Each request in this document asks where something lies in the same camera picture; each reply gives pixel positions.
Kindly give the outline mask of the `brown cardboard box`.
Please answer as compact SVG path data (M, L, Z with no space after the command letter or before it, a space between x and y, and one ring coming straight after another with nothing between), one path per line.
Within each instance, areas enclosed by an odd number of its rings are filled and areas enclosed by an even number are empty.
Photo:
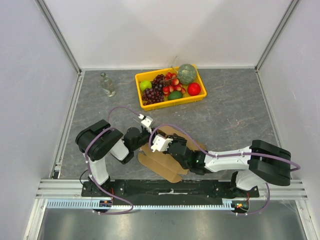
M171 126L162 126L158 130L167 135L177 134L187 140L186 146L189 149L193 151L199 150L199 148L191 141L190 137ZM169 154L164 154L159 151L152 152L148 143L143 145L139 150L140 151L137 156L138 161L143 166L152 170L154 173L171 183L180 182L183 177L190 172L188 169L183 169L181 165Z

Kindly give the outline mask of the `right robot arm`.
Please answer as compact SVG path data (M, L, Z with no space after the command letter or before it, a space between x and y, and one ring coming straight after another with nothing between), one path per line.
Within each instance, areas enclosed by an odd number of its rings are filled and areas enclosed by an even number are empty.
M235 170L229 184L235 197L257 185L286 187L291 183L291 153L262 140L253 140L250 146L241 149L214 152L192 150L184 138L175 136L164 153L196 175Z

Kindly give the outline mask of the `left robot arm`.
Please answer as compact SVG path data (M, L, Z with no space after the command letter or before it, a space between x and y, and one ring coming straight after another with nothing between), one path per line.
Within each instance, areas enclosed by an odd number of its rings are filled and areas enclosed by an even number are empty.
M150 131L143 126L141 129L131 127L123 134L102 119L76 136L75 143L88 158L89 181L95 194L104 197L111 192L105 156L111 154L120 163L127 164L134 157L134 151L148 142L150 135Z

